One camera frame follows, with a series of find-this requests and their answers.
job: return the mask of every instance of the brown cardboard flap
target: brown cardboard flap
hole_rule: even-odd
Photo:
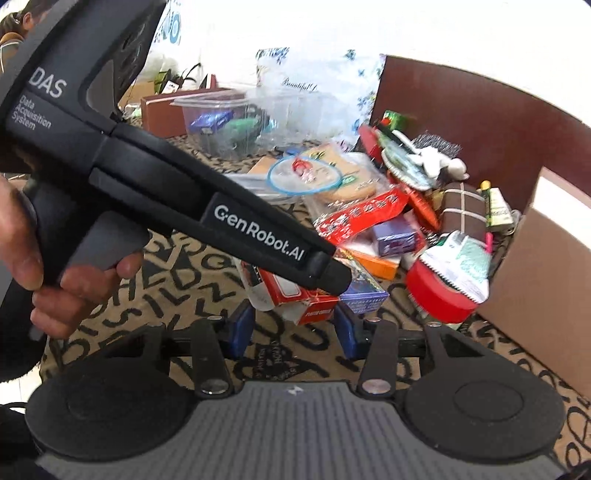
[[[591,199],[549,170],[544,178]],[[534,208],[521,222],[479,313],[591,397],[591,251]]]

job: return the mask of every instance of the cable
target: cable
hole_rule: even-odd
[[[22,401],[16,401],[13,403],[8,403],[6,405],[1,405],[4,408],[27,408],[27,403]]]

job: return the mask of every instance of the ribbed gray surface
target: ribbed gray surface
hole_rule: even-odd
[[[103,464],[39,461],[63,480],[554,480],[547,457],[509,466],[449,459],[417,440],[393,407],[355,397],[343,382],[247,382],[201,403],[152,452]]]

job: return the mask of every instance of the human hand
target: human hand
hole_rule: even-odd
[[[77,265],[64,272],[59,288],[43,286],[43,260],[18,190],[0,176],[0,261],[19,285],[34,292],[31,321],[52,338],[74,333],[97,305],[111,297],[122,278],[135,277],[142,260],[137,252],[107,271]]]

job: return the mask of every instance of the clear plastic container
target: clear plastic container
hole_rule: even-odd
[[[175,99],[187,134],[200,151],[224,160],[262,155],[280,145],[324,141],[340,102],[324,93],[291,89],[222,90]]]

